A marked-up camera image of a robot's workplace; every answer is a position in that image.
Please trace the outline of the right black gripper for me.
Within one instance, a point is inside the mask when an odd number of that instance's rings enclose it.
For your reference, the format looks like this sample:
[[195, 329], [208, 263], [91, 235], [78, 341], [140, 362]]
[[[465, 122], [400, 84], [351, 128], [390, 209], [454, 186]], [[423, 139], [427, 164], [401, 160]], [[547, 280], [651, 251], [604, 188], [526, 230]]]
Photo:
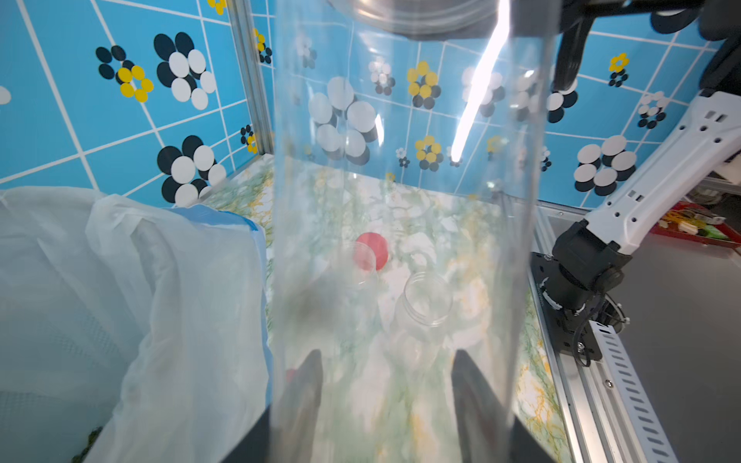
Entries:
[[[502, 1], [331, 1], [351, 19], [413, 41], [480, 39], [490, 35], [504, 12]], [[600, 17], [673, 13], [700, 21], [708, 41], [740, 32], [738, 1], [511, 1], [511, 31], [519, 37], [563, 33], [552, 80], [554, 92], [576, 81], [592, 27], [576, 25]]]

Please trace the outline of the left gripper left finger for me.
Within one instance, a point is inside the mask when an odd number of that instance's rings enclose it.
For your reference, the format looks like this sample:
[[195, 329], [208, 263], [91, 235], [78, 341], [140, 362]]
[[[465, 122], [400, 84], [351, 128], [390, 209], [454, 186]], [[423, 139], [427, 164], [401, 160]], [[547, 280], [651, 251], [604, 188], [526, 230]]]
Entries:
[[309, 462], [323, 386], [322, 356], [312, 350], [281, 397], [223, 458], [225, 462]]

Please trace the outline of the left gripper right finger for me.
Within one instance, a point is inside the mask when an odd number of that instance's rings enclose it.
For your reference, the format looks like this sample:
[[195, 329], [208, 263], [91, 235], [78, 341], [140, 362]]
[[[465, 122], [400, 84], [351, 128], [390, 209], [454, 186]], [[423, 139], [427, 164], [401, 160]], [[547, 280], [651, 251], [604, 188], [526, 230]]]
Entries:
[[551, 462], [521, 420], [505, 409], [467, 351], [459, 349], [451, 373], [463, 462]]

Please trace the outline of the clear jar large red lid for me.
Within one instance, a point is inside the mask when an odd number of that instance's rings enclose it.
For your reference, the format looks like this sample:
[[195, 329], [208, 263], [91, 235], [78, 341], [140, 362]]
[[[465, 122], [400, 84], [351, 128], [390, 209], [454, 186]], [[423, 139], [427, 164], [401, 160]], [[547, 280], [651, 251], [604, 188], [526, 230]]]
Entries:
[[453, 291], [449, 283], [432, 271], [418, 272], [404, 285], [395, 323], [419, 341], [441, 343], [448, 331], [452, 308]]

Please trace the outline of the tall clear jar white lid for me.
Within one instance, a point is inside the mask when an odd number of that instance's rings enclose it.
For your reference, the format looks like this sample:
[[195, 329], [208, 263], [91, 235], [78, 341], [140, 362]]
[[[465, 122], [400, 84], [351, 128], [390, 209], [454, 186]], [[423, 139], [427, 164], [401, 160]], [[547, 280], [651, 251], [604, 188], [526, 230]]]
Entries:
[[[463, 462], [451, 373], [465, 350], [516, 412], [528, 266], [556, 36], [413, 41], [331, 1], [279, 1], [272, 335], [286, 371], [322, 356], [309, 462]], [[380, 271], [356, 239], [389, 246]], [[453, 291], [441, 343], [395, 323], [415, 273]], [[558, 461], [560, 445], [524, 426]]]

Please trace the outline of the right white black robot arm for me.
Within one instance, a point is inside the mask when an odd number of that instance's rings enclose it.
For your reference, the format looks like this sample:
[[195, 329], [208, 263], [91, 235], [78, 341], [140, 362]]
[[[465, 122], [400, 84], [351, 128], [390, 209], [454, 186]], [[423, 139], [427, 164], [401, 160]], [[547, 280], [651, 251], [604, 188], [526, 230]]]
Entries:
[[553, 87], [565, 90], [581, 66], [598, 17], [650, 13], [657, 26], [698, 19], [700, 34], [721, 42], [702, 75], [700, 94], [677, 128], [607, 202], [560, 235], [557, 268], [543, 296], [563, 312], [601, 299], [658, 220], [711, 171], [740, 150], [740, 5], [736, 1], [338, 1], [353, 19], [417, 41], [478, 39], [507, 21], [515, 37], [560, 36]]

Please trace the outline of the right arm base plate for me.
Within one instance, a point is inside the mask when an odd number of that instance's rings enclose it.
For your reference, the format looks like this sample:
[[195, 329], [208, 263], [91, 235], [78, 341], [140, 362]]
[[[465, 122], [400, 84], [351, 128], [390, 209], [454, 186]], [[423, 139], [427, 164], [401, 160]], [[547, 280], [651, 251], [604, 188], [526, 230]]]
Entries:
[[551, 346], [588, 368], [603, 359], [597, 337], [612, 327], [617, 333], [630, 323], [623, 307], [610, 295], [575, 287], [561, 272], [559, 262], [532, 252], [531, 273]]

